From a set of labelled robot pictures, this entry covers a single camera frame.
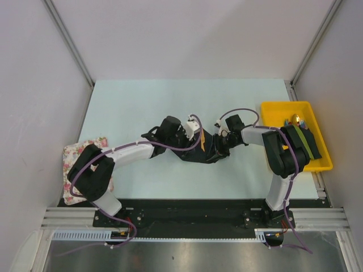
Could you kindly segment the gold knife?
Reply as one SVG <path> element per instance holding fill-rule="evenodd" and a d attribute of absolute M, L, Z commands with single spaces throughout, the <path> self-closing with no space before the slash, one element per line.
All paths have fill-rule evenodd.
<path fill-rule="evenodd" d="M 205 135 L 204 135 L 204 129 L 200 129 L 200 147 L 203 152 L 205 152 Z"/>

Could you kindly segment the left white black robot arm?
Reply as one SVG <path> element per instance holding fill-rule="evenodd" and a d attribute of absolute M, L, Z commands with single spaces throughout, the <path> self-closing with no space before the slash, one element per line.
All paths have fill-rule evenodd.
<path fill-rule="evenodd" d="M 106 215 L 114 216 L 122 208 L 121 202 L 109 191 L 110 179 L 118 167 L 163 154 L 167 149 L 187 152 L 198 146 L 202 139 L 200 119 L 191 114 L 187 122 L 167 116 L 140 139 L 119 147 L 100 148 L 90 144 L 67 174 L 71 183 L 70 194 L 83 197 Z"/>

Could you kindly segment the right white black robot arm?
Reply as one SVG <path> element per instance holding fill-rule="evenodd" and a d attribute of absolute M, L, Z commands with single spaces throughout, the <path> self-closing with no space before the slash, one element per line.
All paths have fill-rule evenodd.
<path fill-rule="evenodd" d="M 294 180 L 313 157 L 303 131 L 294 125 L 281 128 L 245 125 L 237 114 L 225 122 L 227 131 L 220 129 L 216 134 L 216 154 L 226 157 L 231 148 L 239 145 L 264 147 L 273 177 L 259 220 L 269 228 L 290 224 L 288 210 Z"/>

